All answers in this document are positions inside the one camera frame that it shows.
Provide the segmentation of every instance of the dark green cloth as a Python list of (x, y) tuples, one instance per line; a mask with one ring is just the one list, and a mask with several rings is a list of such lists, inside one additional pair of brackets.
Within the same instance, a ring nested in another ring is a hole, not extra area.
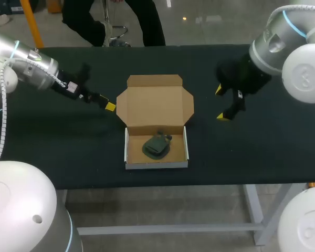
[(189, 168), (126, 171), (125, 125), (94, 104), (20, 84), (8, 97), (3, 160), (41, 169), (58, 189), (315, 182), (315, 105), (294, 100), (275, 78), (246, 98), (232, 122), (216, 117), (232, 94), (216, 97), (215, 66), (246, 45), (161, 48), (48, 48), (61, 68), (92, 66), (88, 87), (115, 102), (129, 75), (178, 74), (194, 96), (187, 123)]

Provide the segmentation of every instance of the cardboard box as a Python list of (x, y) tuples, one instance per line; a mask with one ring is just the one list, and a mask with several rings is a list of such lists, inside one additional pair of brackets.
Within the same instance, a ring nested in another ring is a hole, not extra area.
[[(178, 75), (132, 75), (127, 89), (117, 97), (117, 115), (126, 123), (126, 169), (188, 167), (184, 124), (194, 113), (194, 98), (182, 87)], [(172, 135), (170, 152), (153, 160), (142, 152), (144, 143), (159, 130)]]

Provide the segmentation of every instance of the floor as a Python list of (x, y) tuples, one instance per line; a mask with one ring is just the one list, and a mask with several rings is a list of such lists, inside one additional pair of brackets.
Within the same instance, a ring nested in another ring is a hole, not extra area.
[[(271, 11), (288, 0), (155, 0), (155, 3), (168, 45), (248, 44), (263, 31)], [(95, 19), (103, 19), (99, 1), (94, 3), (91, 13)], [(125, 41), (132, 46), (143, 46), (139, 23), (126, 3), (112, 3), (109, 13), (113, 24), (129, 28)], [(60, 14), (41, 10), (35, 17), (45, 46), (90, 46), (61, 22)], [(34, 46), (24, 15), (12, 16), (12, 21), (0, 30)], [(264, 212), (279, 187), (258, 186)], [(68, 192), (67, 208), (78, 227), (249, 221), (239, 185), (75, 190)], [(82, 239), (85, 252), (279, 251), (276, 237), (260, 248), (254, 246), (250, 232), (109, 235)]]

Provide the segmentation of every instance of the person's leg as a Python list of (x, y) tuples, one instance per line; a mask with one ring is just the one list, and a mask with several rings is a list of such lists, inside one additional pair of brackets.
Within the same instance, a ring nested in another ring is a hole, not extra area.
[(138, 17), (145, 46), (165, 46), (163, 30), (153, 0), (125, 0)]
[(63, 23), (93, 46), (102, 46), (105, 26), (91, 16), (90, 8), (93, 2), (94, 0), (65, 0), (62, 9)]

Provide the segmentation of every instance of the metal table frame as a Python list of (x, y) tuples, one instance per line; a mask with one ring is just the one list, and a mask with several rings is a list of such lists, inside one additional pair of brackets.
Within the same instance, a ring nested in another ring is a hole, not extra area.
[[(180, 225), (144, 225), (113, 227), (80, 227), (80, 235), (112, 234), (153, 234), (153, 233), (195, 233), (195, 232), (231, 232), (253, 231), (257, 246), (266, 245), (275, 233), (282, 211), (288, 202), (306, 188), (306, 184), (283, 184), (270, 209), (264, 216), (255, 185), (244, 185), (245, 196), (250, 212), (251, 223), (236, 224), (180, 224)], [(66, 202), (67, 190), (63, 191)]]

